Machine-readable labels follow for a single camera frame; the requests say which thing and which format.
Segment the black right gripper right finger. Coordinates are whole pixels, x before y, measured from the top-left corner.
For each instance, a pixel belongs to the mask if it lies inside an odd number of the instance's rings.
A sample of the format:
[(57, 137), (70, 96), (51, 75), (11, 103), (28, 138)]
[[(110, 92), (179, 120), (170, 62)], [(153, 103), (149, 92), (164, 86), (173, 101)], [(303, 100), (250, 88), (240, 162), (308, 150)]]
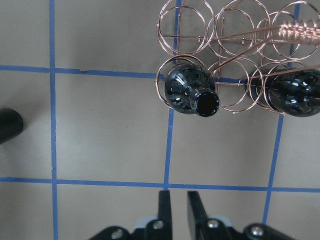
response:
[(289, 240), (290, 237), (262, 223), (247, 225), (242, 232), (221, 215), (207, 215), (197, 191), (187, 192), (187, 215), (193, 240)]

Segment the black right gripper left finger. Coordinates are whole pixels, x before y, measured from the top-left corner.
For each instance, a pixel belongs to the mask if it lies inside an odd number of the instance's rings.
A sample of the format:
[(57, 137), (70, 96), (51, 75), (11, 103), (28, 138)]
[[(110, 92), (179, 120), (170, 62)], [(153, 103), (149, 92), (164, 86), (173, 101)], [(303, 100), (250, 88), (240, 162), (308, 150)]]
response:
[(92, 240), (171, 240), (173, 238), (171, 197), (168, 190), (158, 194), (158, 211), (156, 217), (145, 218), (135, 230), (130, 233), (121, 226), (109, 226)]

